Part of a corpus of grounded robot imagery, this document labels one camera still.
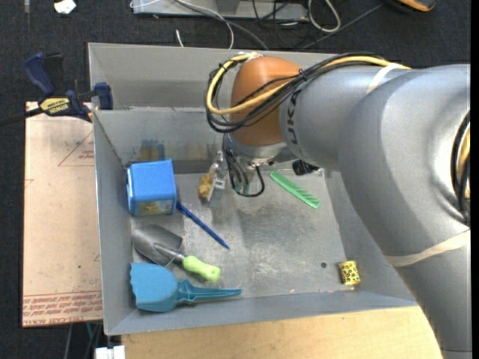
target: blue plastic box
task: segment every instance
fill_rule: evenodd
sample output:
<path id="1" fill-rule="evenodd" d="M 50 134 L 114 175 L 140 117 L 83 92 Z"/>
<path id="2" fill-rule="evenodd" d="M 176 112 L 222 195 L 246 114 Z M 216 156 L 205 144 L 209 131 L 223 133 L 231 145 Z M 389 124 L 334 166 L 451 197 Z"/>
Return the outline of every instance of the blue plastic box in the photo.
<path id="1" fill-rule="evenodd" d="M 173 214 L 177 187 L 171 159 L 136 162 L 127 170 L 128 207 L 133 215 Z"/>

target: cardboard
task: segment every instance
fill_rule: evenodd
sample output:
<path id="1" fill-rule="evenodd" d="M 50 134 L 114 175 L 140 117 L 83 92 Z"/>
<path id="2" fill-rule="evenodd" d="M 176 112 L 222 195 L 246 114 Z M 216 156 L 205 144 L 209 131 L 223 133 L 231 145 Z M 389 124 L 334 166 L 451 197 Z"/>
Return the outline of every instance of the cardboard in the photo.
<path id="1" fill-rule="evenodd" d="M 22 326 L 101 320 L 93 125 L 40 114 L 25 131 Z"/>

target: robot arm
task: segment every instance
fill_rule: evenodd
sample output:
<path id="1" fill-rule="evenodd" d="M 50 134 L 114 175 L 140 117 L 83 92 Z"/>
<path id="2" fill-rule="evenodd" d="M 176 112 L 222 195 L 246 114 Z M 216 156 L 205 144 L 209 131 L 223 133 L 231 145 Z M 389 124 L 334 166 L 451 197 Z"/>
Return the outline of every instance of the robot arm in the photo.
<path id="1" fill-rule="evenodd" d="M 281 58 L 242 57 L 230 108 L 212 104 L 214 79 L 207 95 L 239 194 L 284 150 L 340 171 L 445 358 L 471 358 L 470 66 L 411 70 L 342 55 L 302 70 Z"/>

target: black carpet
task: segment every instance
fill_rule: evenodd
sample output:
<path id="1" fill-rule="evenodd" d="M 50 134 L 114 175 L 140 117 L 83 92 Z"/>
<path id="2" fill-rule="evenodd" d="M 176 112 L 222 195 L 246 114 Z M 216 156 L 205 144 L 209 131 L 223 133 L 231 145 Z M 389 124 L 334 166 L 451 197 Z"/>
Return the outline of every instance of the black carpet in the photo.
<path id="1" fill-rule="evenodd" d="M 36 52 L 61 52 L 66 80 L 78 80 L 88 90 L 87 44 L 131 43 L 179 46 L 178 29 L 185 46 L 227 48 L 226 26 L 209 18 L 135 16 L 130 0 L 76 0 L 68 16 L 54 11 L 57 0 L 0 0 L 0 120 L 21 114 L 25 101 L 35 101 L 39 90 L 24 75 L 23 62 Z M 385 0 L 335 0 L 344 29 L 332 36 L 309 32 L 295 52 L 341 53 L 369 51 L 411 67 L 470 62 L 471 0 L 438 0 L 429 13 L 403 13 L 390 5 L 347 25 Z M 234 22 L 254 32 L 271 50 L 287 49 L 301 40 L 294 31 L 271 22 Z M 303 25 L 302 33 L 308 29 Z M 253 39 L 235 31 L 236 49 L 259 49 Z M 22 329 L 22 212 L 24 186 L 23 122 L 0 128 L 0 358 L 62 358 L 69 326 Z M 75 325 L 69 358 L 83 358 L 88 345 L 84 325 Z"/>

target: blue stick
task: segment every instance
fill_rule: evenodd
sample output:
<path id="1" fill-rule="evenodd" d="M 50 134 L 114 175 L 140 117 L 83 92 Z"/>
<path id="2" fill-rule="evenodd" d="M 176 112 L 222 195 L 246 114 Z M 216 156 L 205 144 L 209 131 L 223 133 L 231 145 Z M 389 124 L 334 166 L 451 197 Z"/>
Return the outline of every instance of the blue stick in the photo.
<path id="1" fill-rule="evenodd" d="M 191 218 L 199 227 L 201 227 L 201 229 L 203 229 L 208 234 L 210 234 L 220 245 L 223 245 L 226 248 L 230 248 L 228 243 L 226 243 L 218 234 L 216 234 L 214 231 L 212 231 L 206 224 L 201 222 L 200 219 L 196 215 L 194 215 L 192 212 L 190 212 L 179 201 L 177 201 L 177 209 L 178 209 L 178 211 L 180 211 L 184 215 L 186 215 L 188 218 Z"/>

